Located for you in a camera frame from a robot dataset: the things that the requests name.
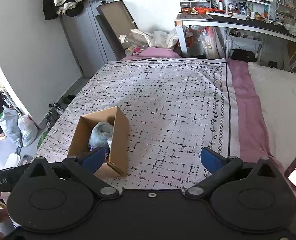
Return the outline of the grey plush toy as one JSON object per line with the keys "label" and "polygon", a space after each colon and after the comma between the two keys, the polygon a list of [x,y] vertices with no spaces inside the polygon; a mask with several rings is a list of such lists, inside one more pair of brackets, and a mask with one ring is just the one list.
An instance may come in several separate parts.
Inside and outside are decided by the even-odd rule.
{"label": "grey plush toy", "polygon": [[113,126],[107,122],[99,122],[92,129],[88,145],[96,148],[103,147],[109,150],[107,139],[113,136]]}

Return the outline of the clear plastic bag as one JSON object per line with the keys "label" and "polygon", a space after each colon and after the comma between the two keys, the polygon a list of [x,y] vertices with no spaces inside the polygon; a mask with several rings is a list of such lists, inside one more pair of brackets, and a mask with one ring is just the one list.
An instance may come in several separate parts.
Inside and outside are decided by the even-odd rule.
{"label": "clear plastic bag", "polygon": [[107,144],[109,146],[109,149],[111,149],[111,147],[112,147],[112,137],[107,139]]}

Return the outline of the brown cardboard box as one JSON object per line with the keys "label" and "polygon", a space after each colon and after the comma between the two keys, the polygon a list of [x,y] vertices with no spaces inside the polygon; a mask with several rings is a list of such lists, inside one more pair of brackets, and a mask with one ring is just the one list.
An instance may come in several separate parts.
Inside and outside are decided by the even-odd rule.
{"label": "brown cardboard box", "polygon": [[117,106],[79,118],[68,155],[80,157],[102,179],[124,177],[128,167],[129,123]]}

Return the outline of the pink bed sheet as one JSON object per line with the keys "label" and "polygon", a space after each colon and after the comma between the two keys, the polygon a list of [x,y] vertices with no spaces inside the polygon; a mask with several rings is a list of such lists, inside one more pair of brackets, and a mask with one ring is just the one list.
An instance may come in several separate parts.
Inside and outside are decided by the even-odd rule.
{"label": "pink bed sheet", "polygon": [[232,59],[228,59],[227,63],[232,74],[239,111],[241,159],[254,163],[261,157],[270,157],[275,161],[278,169],[283,171],[282,164],[270,152],[268,130],[262,114],[261,101],[255,91],[248,63]]}

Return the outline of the white plastic bag on floor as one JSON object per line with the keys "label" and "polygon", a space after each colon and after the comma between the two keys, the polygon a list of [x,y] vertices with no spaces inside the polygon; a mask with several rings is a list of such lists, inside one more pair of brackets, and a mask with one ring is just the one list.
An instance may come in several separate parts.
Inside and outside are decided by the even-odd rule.
{"label": "white plastic bag on floor", "polygon": [[21,130],[17,124],[18,119],[19,116],[16,110],[3,106],[3,111],[0,114],[0,127],[13,143],[18,147],[22,147]]}

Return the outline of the white black patterned blanket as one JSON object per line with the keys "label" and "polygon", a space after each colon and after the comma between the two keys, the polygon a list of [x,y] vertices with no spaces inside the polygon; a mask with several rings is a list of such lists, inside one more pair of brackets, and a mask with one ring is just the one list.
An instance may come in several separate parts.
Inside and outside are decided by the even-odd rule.
{"label": "white black patterned blanket", "polygon": [[37,156],[62,161],[81,116],[116,107],[128,119],[126,176],[119,189],[187,189],[209,176],[204,147],[239,156],[239,111],[226,60],[110,62],[80,90]]}

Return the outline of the white fluffy duvet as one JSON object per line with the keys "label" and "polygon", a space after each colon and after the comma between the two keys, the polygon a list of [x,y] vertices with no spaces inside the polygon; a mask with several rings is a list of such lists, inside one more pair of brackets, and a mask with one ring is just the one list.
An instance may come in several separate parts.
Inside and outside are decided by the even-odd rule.
{"label": "white fluffy duvet", "polygon": [[296,157],[296,74],[252,62],[248,70],[261,101],[271,154],[287,168]]}

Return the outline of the grey door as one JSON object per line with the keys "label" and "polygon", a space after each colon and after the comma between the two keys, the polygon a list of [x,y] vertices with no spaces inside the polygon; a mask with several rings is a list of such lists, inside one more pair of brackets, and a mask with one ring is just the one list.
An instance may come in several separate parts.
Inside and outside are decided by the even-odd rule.
{"label": "grey door", "polygon": [[102,31],[97,7],[113,0],[84,0],[84,9],[75,17],[63,16],[61,23],[84,79],[92,77],[116,57]]}

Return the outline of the white plastic bags pile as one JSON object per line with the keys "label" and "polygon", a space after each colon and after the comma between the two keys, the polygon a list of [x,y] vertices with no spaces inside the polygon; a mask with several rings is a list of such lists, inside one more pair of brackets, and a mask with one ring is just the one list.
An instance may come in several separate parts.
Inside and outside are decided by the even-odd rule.
{"label": "white plastic bags pile", "polygon": [[130,32],[137,41],[144,42],[148,44],[149,47],[173,49],[178,42],[178,35],[175,29],[169,33],[164,31],[145,33],[138,29],[131,29]]}

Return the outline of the leaning brown framed board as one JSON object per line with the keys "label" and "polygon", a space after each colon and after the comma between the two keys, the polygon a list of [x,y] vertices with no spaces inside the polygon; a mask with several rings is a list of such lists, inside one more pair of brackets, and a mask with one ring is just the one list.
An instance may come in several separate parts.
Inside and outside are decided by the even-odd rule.
{"label": "leaning brown framed board", "polygon": [[138,29],[138,26],[123,1],[102,4],[96,9],[99,14],[95,18],[115,57],[120,61],[126,55],[119,36],[128,35],[131,29]]}

